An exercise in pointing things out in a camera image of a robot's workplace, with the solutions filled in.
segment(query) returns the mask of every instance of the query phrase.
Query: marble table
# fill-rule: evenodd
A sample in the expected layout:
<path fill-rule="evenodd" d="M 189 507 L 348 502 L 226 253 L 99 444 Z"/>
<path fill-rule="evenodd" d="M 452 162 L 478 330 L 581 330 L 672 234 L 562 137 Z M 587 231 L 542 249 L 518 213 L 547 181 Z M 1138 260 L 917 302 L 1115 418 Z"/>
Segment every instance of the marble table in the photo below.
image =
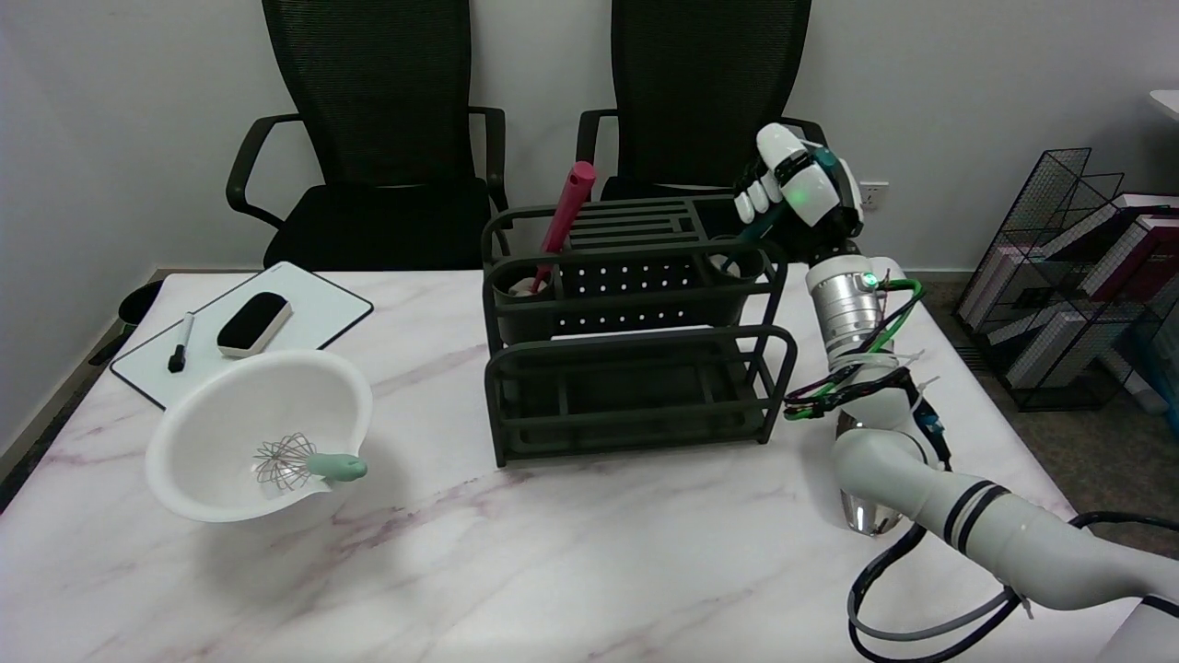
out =
<path fill-rule="evenodd" d="M 480 275 L 325 276 L 376 304 L 330 347 L 375 392 L 370 475 L 330 518 L 294 531 L 184 520 L 144 479 L 162 412 L 107 373 L 0 517 L 0 661 L 861 659 L 847 591 L 900 531 L 872 540 L 844 526 L 834 418 L 779 421 L 768 446 L 499 471 Z M 131 346 L 243 278 L 169 277 Z M 751 300 L 747 314 L 759 308 Z M 823 375 L 798 267 L 778 323 L 801 347 L 792 383 Z M 924 309 L 897 347 L 924 348 L 915 374 L 941 376 L 929 394 L 957 470 L 1073 513 Z M 997 589 L 930 538 L 874 587 L 864 618 L 931 625 Z M 1132 608 L 1019 611 L 960 661 L 1089 661 Z M 872 644 L 908 657 L 949 642 Z"/>

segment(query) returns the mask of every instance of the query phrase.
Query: chair seat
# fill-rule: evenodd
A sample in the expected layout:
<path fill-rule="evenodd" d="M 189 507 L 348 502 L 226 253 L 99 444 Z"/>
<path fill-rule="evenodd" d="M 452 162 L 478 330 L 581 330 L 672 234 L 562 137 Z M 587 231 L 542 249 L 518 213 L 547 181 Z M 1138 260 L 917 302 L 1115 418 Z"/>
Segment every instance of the chair seat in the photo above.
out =
<path fill-rule="evenodd" d="M 680 189 L 678 186 L 664 186 L 660 184 L 647 184 L 628 177 L 611 177 L 601 189 L 602 201 L 631 201 L 638 198 L 693 198 L 698 196 L 722 196 L 732 195 L 732 189 Z M 737 235 L 745 224 L 737 216 L 737 208 L 729 202 L 712 202 L 697 204 L 697 215 L 704 225 L 704 232 L 709 237 L 718 235 Z"/>
<path fill-rule="evenodd" d="M 470 178 L 406 188 L 312 186 L 263 263 L 310 271 L 480 269 L 490 218 L 487 183 Z"/>

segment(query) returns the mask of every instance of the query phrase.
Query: green cable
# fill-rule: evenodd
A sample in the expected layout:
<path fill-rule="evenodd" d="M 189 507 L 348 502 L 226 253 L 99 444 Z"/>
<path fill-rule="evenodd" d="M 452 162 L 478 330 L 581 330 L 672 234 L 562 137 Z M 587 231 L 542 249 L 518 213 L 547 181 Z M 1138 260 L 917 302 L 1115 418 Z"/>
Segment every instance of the green cable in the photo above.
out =
<path fill-rule="evenodd" d="M 921 282 L 915 281 L 913 278 L 897 278 L 895 281 L 889 281 L 888 283 L 885 283 L 884 288 L 882 288 L 882 289 L 888 290 L 888 291 L 894 291 L 894 290 L 913 290 L 913 297 L 914 298 L 920 298 L 924 294 L 924 288 L 921 287 Z M 869 353 L 877 353 L 889 341 L 891 341 L 893 336 L 896 336 L 896 333 L 901 330 L 901 326 L 904 324 L 904 321 L 909 320 L 909 314 L 910 313 L 913 313 L 911 308 L 909 310 L 904 311 L 904 314 L 901 317 L 898 317 L 896 320 L 896 322 L 893 323 L 891 327 L 889 327 L 888 329 L 885 329 L 875 341 L 872 341 L 872 344 L 868 347 L 868 352 Z M 823 387 L 821 387 L 817 392 L 815 392 L 814 394 L 811 394 L 810 398 L 823 396 L 823 395 L 828 394 L 834 388 L 835 388 L 835 383 L 828 382 L 826 385 L 824 385 Z M 786 420 L 788 421 L 797 421 L 799 419 L 810 419 L 811 414 L 812 414 L 812 411 L 810 408 L 808 408 L 808 409 L 801 409 L 801 411 L 798 411 L 798 412 L 796 412 L 793 414 L 786 414 Z"/>

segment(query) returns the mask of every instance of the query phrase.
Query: whiteboard eraser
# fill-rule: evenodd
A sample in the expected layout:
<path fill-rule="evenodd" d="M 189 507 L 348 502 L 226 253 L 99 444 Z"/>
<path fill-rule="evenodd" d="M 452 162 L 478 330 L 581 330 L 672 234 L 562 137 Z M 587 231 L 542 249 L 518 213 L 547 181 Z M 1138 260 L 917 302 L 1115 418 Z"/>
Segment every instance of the whiteboard eraser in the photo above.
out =
<path fill-rule="evenodd" d="M 253 356 L 265 349 L 292 313 L 282 295 L 258 293 L 217 333 L 217 349 L 235 359 Z"/>

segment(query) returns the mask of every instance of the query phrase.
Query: black stripe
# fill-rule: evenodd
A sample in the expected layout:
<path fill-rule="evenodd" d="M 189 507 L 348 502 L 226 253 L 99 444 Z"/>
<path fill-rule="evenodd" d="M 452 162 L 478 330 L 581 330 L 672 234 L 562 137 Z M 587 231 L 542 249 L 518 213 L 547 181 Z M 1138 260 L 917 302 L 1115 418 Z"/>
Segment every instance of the black stripe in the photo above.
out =
<path fill-rule="evenodd" d="M 810 168 L 815 163 L 815 157 L 810 152 L 803 152 L 791 157 L 773 169 L 773 178 L 778 180 L 778 186 L 785 186 L 796 175 Z"/>
<path fill-rule="evenodd" d="M 1171 603 L 1165 598 L 1159 598 L 1157 596 L 1148 596 L 1142 599 L 1142 605 L 1150 605 L 1155 610 L 1161 610 L 1162 612 L 1166 612 L 1167 615 L 1174 617 L 1175 619 L 1179 619 L 1179 605 L 1175 605 L 1174 603 Z"/>
<path fill-rule="evenodd" d="M 942 540 L 944 540 L 950 545 L 954 545 L 950 543 L 950 540 L 954 537 L 954 523 L 957 520 L 959 514 L 962 513 L 962 510 L 966 508 L 966 503 L 970 501 L 970 498 L 976 495 L 979 491 L 986 488 L 987 486 L 994 486 L 994 485 L 995 484 L 992 484 L 990 481 L 983 479 L 982 481 L 979 481 L 977 484 L 970 486 L 969 488 L 966 490 L 966 492 L 962 493 L 962 497 L 960 497 L 959 500 L 954 503 L 954 508 L 950 510 L 949 516 L 946 517 L 946 529 L 942 531 Z"/>
<path fill-rule="evenodd" d="M 975 505 L 974 511 L 970 512 L 970 516 L 967 517 L 966 523 L 962 524 L 962 530 L 959 531 L 959 543 L 957 543 L 959 552 L 966 554 L 966 544 L 967 540 L 969 540 L 970 538 L 970 530 L 974 529 L 974 524 L 979 521 L 979 517 L 982 516 L 982 512 L 986 511 L 988 506 L 990 506 L 990 503 L 1006 495 L 1010 491 L 1008 491 L 1007 488 L 996 485 L 987 488 L 987 492 L 982 493 L 982 497 L 979 498 L 979 504 Z"/>
<path fill-rule="evenodd" d="M 924 449 L 924 447 L 921 446 L 921 442 L 918 442 L 916 438 L 914 438 L 913 435 L 909 435 L 908 433 L 902 433 L 902 434 L 905 438 L 909 438 L 910 440 L 913 440 L 913 445 L 915 447 L 917 447 L 917 453 L 921 454 L 921 462 L 923 462 L 926 465 L 929 465 L 929 454 L 926 453 L 926 449 Z"/>

